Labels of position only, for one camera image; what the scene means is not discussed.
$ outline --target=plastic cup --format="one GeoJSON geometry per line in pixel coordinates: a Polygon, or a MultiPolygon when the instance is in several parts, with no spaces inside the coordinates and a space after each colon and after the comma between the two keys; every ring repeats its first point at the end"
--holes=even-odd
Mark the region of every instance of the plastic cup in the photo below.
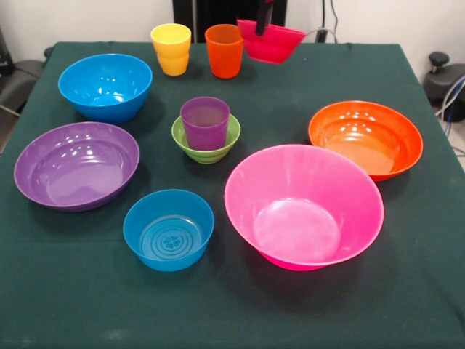
{"type": "Polygon", "coordinates": [[[181,119],[189,148],[214,151],[226,143],[230,107],[215,97],[197,97],[181,107],[181,119]]]}
{"type": "Polygon", "coordinates": [[[185,73],[189,63],[190,29],[182,24],[162,24],[152,30],[150,37],[163,72],[170,76],[185,73]]]}
{"type": "Polygon", "coordinates": [[[222,79],[238,75],[244,48],[239,27],[232,24],[214,25],[206,30],[205,40],[213,75],[222,79]]]}

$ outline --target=dark green tablecloth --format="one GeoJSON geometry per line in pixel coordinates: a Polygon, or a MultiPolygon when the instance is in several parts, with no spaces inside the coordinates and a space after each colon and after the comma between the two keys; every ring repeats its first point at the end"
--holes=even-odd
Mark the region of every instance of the dark green tablecloth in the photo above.
{"type": "Polygon", "coordinates": [[[211,75],[204,45],[191,52],[187,73],[170,78],[151,44],[55,47],[0,159],[0,348],[464,348],[465,177],[401,49],[304,44],[283,65],[244,57],[229,81],[211,75]],[[103,52],[135,55],[153,69],[145,106],[122,125],[139,143],[139,169],[100,209],[45,209],[16,189],[15,159],[41,133],[84,120],[57,80],[71,63],[103,52]],[[171,139],[179,108],[199,95],[227,101],[243,128],[211,166],[171,139]],[[404,113],[423,135],[423,158],[379,183],[386,218],[366,252],[309,273],[281,270],[229,223],[227,176],[254,151],[308,143],[310,116],[351,99],[404,113]],[[206,255],[178,273],[146,268],[122,236],[131,205],[165,188],[198,193],[217,218],[206,255]]]}

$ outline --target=large pink bowl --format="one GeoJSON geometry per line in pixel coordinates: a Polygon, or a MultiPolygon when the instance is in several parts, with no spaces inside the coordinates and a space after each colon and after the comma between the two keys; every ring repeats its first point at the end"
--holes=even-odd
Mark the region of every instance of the large pink bowl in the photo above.
{"type": "Polygon", "coordinates": [[[357,256],[384,219],[372,179],[345,157],[310,145],[279,145],[243,160],[226,183],[225,206],[250,245],[297,271],[357,256]]]}

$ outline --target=orange bowl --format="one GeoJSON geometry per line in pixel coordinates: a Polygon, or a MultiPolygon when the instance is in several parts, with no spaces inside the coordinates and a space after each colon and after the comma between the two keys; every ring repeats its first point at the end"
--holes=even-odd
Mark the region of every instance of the orange bowl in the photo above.
{"type": "Polygon", "coordinates": [[[352,100],[320,109],[308,135],[313,145],[346,156],[375,181],[407,171],[423,152],[420,132],[409,119],[371,102],[352,100]]]}

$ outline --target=green bowl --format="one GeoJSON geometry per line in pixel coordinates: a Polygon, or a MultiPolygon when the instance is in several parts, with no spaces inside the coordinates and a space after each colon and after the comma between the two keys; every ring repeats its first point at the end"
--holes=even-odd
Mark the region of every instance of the green bowl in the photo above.
{"type": "Polygon", "coordinates": [[[226,145],[223,148],[216,149],[215,151],[195,151],[189,148],[181,116],[174,121],[173,126],[171,127],[171,135],[178,146],[186,152],[190,158],[201,164],[214,164],[215,162],[223,159],[238,141],[240,136],[240,124],[234,115],[230,114],[229,124],[227,125],[226,145]]]}

